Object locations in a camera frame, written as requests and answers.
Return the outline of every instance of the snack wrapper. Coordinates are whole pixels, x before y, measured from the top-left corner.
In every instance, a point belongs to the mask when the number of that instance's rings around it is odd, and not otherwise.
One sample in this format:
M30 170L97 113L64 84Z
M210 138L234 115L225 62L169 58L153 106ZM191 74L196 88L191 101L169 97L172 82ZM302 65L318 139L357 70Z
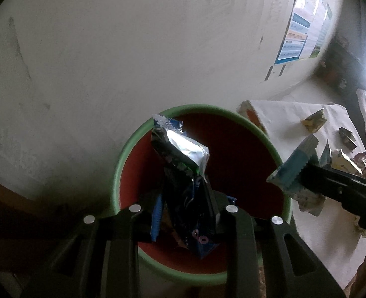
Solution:
M208 147L186 136L182 130L183 122L159 114L154 114L153 119L151 143L161 157L191 178L204 177Z
M362 176L366 178L366 152L357 153L351 161L361 169Z
M321 213L326 197L304 188L298 178L307 163L321 167L331 165L328 142L320 158L315 151L318 142L318 139L310 134L299 144L288 160L267 178L267 182L278 186L286 195L296 200L302 212L309 212L314 216L319 216Z
M358 222L359 222L359 219L360 218L361 218L360 216L356 216L355 217L354 226L357 228L359 234L361 234L361 237L363 239L365 239L366 238L366 230L364 228L362 228L361 226L358 225Z
M205 177L209 150L183 132L182 122L158 114L153 119L151 143L166 162L162 197L178 235L174 237L179 246L203 258L218 245L213 241L218 209Z
M339 136L343 144L350 150L353 151L357 146L355 145L355 137L353 132L347 130L344 127L339 128Z
M307 131L310 133L315 133L325 124L327 118L324 115L324 108L319 111L309 115L307 118L302 120L302 124L306 127Z

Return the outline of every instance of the metal screw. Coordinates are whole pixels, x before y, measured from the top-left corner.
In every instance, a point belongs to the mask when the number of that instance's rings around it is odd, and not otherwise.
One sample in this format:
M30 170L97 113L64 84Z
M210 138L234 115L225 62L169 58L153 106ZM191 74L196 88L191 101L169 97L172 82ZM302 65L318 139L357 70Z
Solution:
M277 225L280 225L280 224L282 224L282 222L283 222L282 218L281 218L281 217L279 217L279 216L273 216L273 217L271 218L271 221L272 221L274 224L277 224Z
M95 221L95 216L93 216L93 215L87 215L84 217L85 224L92 224L94 221Z
M236 213L236 212L238 212L238 207L235 205L227 205L226 211L229 213Z
M137 212L140 212L140 210L142 209L142 207L139 205L139 204L133 204L129 207L129 210L132 212L132 213L137 213Z

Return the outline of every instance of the green bowl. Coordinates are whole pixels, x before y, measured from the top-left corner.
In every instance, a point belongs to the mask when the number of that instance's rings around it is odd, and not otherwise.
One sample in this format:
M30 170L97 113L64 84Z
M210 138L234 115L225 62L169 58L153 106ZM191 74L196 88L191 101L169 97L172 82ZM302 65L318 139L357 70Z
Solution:
M223 108L219 108L217 106L205 105L205 104L190 104L178 106L175 108L171 108L163 111L161 114L168 117L176 117L179 115L189 114L189 113L208 113L208 114L216 114L223 117L226 117L242 126L250 130L267 148L271 157L277 166L282 164L282 160L277 153L277 150L274 148L268 137L252 122L248 119L242 117L237 113L233 113ZM121 154L119 156L119 160L117 163L117 169L114 176L113 189L111 193L111 205L114 214L117 214L120 211L119 207L119 187L121 174L125 165L125 162L134 148L134 146L138 143L138 141L151 129L153 128L153 119L149 119L144 122L129 140L126 142L123 147ZM282 218L289 223L292 216L292 202L289 197L284 197L284 205L282 211ZM152 271L159 274L161 277L169 279L175 282L185 283L187 285L192 286L213 286L220 285L226 282L227 273L213 273L213 274L193 274L193 273L185 273L182 271L174 270L172 268L166 267L163 264L157 262L150 256L148 256L142 249L138 248L139 260L142 261L147 267L149 267ZM261 255L259 256L259 263L262 264Z

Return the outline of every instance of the white wall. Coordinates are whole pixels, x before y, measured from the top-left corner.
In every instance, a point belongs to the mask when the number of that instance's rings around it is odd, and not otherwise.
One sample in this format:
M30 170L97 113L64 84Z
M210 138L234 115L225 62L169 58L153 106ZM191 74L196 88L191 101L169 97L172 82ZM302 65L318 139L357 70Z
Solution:
M235 110L307 78L319 57L264 81L293 1L5 0L0 183L81 207L107 195L122 145L153 113ZM329 41L342 0L327 1Z

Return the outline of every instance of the blue wrapper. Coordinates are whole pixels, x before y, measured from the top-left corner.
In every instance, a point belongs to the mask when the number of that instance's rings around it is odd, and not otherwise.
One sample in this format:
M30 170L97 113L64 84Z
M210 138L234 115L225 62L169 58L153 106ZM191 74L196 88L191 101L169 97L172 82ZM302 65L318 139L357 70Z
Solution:
M309 212L314 216L319 216L326 198L304 188L300 184L299 174L307 163L321 167L331 165L328 141L320 158L317 157L315 150L317 145L318 139L310 134L299 144L287 161L267 178L267 182L278 186L286 195L296 200L301 211Z
M186 247L203 258L218 245L213 241L213 191L205 177L209 150L183 132L182 122L158 114L153 119L151 142L166 163L162 196L172 226Z

